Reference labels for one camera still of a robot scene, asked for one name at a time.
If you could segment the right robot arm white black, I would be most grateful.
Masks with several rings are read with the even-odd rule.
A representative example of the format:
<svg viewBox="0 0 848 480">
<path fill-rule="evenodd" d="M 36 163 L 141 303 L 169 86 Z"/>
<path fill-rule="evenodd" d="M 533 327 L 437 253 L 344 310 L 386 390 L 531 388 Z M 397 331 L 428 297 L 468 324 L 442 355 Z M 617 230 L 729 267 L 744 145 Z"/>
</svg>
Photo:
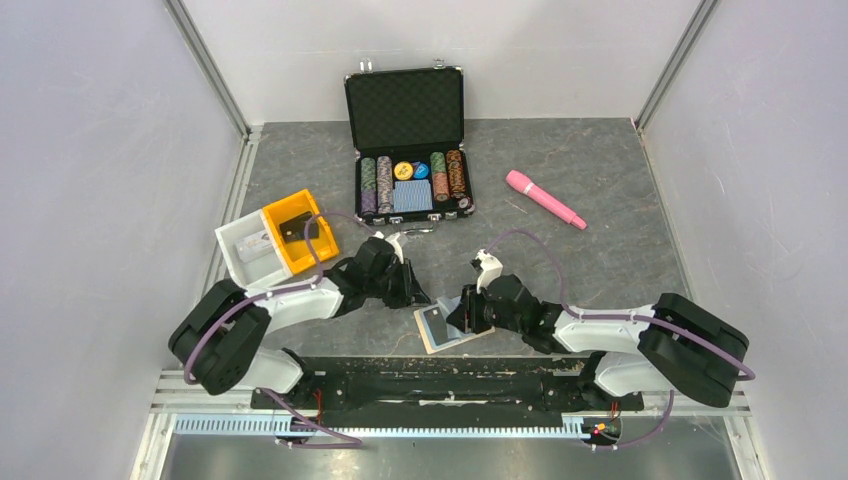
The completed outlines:
<svg viewBox="0 0 848 480">
<path fill-rule="evenodd" d="M 446 321 L 463 333 L 516 333 L 544 354 L 591 353 L 577 382 L 591 408 L 660 390 L 725 408 L 736 384 L 753 376 L 743 368 L 747 336 L 676 293 L 634 309 L 585 310 L 539 300 L 517 276 L 505 275 L 485 287 L 464 286 Z"/>
</svg>

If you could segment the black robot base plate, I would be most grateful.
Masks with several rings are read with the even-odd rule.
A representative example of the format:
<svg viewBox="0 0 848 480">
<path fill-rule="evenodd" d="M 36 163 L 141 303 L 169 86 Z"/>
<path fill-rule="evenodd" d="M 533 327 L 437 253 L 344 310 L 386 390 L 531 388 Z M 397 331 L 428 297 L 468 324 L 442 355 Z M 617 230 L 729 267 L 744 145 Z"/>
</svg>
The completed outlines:
<svg viewBox="0 0 848 480">
<path fill-rule="evenodd" d="M 564 414 L 639 412 L 639 394 L 595 392 L 587 357 L 305 357 L 282 399 L 351 428 L 556 427 Z"/>
</svg>

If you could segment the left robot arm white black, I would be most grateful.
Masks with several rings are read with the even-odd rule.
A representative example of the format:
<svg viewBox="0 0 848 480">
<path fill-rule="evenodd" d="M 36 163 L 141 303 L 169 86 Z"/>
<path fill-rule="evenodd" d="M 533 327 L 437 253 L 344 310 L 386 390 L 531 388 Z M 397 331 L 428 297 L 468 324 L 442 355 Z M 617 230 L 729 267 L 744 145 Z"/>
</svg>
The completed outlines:
<svg viewBox="0 0 848 480">
<path fill-rule="evenodd" d="M 314 381 L 293 352 L 267 336 L 306 321 L 344 316 L 377 299 L 389 309 L 430 303 L 403 253 L 401 234 L 369 237 L 352 257 L 311 280 L 250 295 L 234 281 L 216 282 L 170 336 L 184 380 L 212 396 L 236 386 L 269 388 L 290 407 L 306 405 Z"/>
</svg>

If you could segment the black VIP card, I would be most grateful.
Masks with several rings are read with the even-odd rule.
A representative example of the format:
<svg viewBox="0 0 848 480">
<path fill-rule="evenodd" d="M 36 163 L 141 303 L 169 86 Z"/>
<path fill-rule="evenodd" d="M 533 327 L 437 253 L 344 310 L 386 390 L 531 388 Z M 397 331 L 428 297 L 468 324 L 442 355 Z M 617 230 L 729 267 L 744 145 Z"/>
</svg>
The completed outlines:
<svg viewBox="0 0 848 480">
<path fill-rule="evenodd" d="M 284 244 L 302 242 L 306 239 L 314 240 L 320 235 L 319 225 L 310 219 L 314 214 L 310 211 L 303 212 L 289 220 L 281 222 L 278 230 Z"/>
<path fill-rule="evenodd" d="M 425 331 L 431 337 L 433 343 L 444 343 L 449 339 L 447 323 L 440 307 L 434 306 L 424 309 L 422 318 Z"/>
</svg>

